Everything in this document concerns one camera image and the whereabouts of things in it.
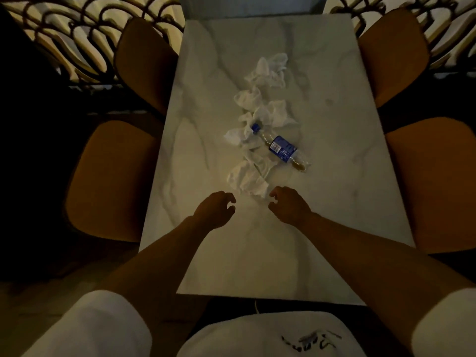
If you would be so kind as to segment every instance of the blue bottle label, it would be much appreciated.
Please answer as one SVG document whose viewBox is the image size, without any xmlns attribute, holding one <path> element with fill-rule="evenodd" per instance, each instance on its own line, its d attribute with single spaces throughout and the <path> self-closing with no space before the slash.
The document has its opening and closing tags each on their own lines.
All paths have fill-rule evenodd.
<svg viewBox="0 0 476 357">
<path fill-rule="evenodd" d="M 296 147 L 283 137 L 276 137 L 269 146 L 269 149 L 285 163 L 288 162 L 291 155 L 296 151 Z"/>
</svg>

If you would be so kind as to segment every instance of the forearm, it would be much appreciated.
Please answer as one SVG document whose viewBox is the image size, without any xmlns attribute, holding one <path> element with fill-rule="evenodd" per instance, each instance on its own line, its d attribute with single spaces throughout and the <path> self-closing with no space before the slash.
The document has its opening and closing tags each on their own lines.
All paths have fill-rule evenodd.
<svg viewBox="0 0 476 357">
<path fill-rule="evenodd" d="M 455 290 L 474 286 L 412 247 L 314 213 L 298 228 L 408 348 L 415 326 L 433 306 Z"/>
<path fill-rule="evenodd" d="M 208 232 L 196 218 L 187 217 L 169 234 L 113 272 L 97 289 L 124 296 L 142 316 L 153 336 L 158 329 L 163 329 L 164 322 L 196 319 L 192 312 L 187 316 L 182 312 L 190 311 L 187 304 L 191 298 L 203 298 L 180 296 L 176 291 Z"/>
</svg>

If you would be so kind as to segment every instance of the marble table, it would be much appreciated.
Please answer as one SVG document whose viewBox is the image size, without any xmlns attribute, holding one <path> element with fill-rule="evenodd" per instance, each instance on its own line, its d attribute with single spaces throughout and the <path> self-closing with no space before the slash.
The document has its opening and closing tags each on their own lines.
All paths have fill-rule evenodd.
<svg viewBox="0 0 476 357">
<path fill-rule="evenodd" d="M 289 56 L 285 99 L 299 125 L 279 133 L 312 162 L 281 163 L 267 178 L 295 188 L 322 216 L 413 246 L 412 234 L 348 15 L 187 22 L 140 248 L 168 233 L 226 179 L 241 151 L 223 134 L 243 111 L 233 102 L 261 56 Z M 236 213 L 204 240 L 178 293 L 363 304 L 269 200 L 239 195 Z"/>
</svg>

